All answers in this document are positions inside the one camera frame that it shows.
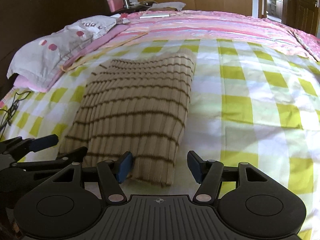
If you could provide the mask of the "beige brown-striped knit sweater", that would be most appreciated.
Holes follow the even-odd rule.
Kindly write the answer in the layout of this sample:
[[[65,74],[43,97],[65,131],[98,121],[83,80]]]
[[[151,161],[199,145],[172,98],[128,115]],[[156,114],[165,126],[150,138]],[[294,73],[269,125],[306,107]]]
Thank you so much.
[[[84,146],[84,166],[93,167],[129,151],[133,179],[171,185],[195,67],[196,56],[187,48],[100,64],[87,81],[59,153]]]

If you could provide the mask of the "green white checkered sheet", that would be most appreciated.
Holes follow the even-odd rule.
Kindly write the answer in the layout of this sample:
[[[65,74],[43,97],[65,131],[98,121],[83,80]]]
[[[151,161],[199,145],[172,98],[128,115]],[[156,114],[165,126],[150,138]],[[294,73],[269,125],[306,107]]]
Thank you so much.
[[[139,39],[64,74],[48,93],[18,104],[1,139],[63,138],[79,108],[91,72],[110,59],[140,59],[190,49],[197,57],[188,121],[176,157],[174,183],[129,179],[132,194],[189,194],[197,184],[187,152],[227,166],[246,161],[297,194],[306,205],[302,239],[319,239],[319,63],[251,42],[227,39]]]

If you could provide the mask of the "grey pillow with pink dots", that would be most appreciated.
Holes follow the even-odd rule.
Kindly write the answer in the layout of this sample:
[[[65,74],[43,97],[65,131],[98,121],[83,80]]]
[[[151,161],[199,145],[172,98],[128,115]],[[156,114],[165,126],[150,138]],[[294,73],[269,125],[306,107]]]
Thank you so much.
[[[17,74],[15,87],[46,93],[76,60],[125,31],[129,22],[126,18],[97,15],[33,40],[15,53],[7,77]]]

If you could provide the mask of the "dark wooden headboard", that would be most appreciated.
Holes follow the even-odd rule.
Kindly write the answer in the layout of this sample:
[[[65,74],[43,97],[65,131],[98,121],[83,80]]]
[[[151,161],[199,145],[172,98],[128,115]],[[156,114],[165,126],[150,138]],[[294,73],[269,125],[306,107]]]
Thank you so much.
[[[15,53],[25,44],[82,18],[111,14],[107,0],[1,0],[1,97],[16,77],[7,77]]]

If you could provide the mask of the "pink striped bedspread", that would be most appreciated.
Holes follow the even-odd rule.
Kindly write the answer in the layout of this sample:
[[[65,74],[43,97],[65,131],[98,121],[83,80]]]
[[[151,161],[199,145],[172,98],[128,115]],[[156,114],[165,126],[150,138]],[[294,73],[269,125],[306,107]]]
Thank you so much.
[[[288,32],[289,27],[272,23],[269,20],[226,12],[205,11],[171,12],[170,16],[166,18],[140,19],[141,15],[135,13],[128,17],[121,17],[130,21],[129,27],[98,49],[80,57],[62,76],[91,61],[96,51],[104,55],[116,48],[135,43],[141,38],[146,41],[213,40],[221,38],[236,42],[251,42],[274,49],[285,55],[297,55],[317,62]],[[45,93],[14,86],[1,100],[1,106],[7,106],[14,99],[25,99],[32,92]]]

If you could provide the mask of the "dark nightstand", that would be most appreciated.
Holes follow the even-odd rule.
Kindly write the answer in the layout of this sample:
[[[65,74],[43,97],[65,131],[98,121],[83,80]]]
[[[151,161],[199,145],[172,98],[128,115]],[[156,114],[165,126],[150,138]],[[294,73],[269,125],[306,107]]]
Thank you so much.
[[[130,13],[139,12],[139,11],[146,11],[149,8],[150,8],[150,6],[146,6],[143,4],[137,4],[137,5],[133,5],[129,8],[122,8],[120,10],[113,12],[113,13],[114,14],[130,14]]]

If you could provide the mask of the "pink storage box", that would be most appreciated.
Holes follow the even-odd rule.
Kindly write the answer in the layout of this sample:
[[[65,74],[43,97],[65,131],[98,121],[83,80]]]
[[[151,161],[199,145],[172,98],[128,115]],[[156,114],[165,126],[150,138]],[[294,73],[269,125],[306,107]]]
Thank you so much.
[[[123,0],[107,0],[110,12],[115,12],[120,9],[123,9],[124,3]]]

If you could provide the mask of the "white book on bed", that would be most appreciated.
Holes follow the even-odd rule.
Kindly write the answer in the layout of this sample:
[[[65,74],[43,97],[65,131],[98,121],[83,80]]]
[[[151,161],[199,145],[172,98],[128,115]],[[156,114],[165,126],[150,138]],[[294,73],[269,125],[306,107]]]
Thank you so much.
[[[159,14],[143,14],[139,18],[145,19],[145,18],[166,18],[169,17],[169,13],[159,13]]]

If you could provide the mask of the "pink floral quilt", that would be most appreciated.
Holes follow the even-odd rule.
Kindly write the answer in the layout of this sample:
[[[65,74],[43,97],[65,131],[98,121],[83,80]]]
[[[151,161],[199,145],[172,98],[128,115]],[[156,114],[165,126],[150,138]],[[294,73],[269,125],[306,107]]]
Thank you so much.
[[[319,62],[319,38],[312,34],[305,33],[304,31],[289,27],[290,32],[302,47],[317,61]]]

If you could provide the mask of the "grey cloth on nightstand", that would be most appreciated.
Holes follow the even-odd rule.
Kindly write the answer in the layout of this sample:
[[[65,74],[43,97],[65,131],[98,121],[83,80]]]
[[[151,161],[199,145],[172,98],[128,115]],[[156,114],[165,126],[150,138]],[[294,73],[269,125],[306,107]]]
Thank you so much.
[[[149,11],[181,11],[186,6],[183,2],[164,2],[164,3],[153,3],[148,9]]]

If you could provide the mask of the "brown wooden door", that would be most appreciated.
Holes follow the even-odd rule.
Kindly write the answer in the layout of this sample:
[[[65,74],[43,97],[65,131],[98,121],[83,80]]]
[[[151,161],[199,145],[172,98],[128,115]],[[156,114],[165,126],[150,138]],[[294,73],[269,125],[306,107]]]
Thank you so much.
[[[281,22],[316,36],[319,27],[319,0],[283,0]]]

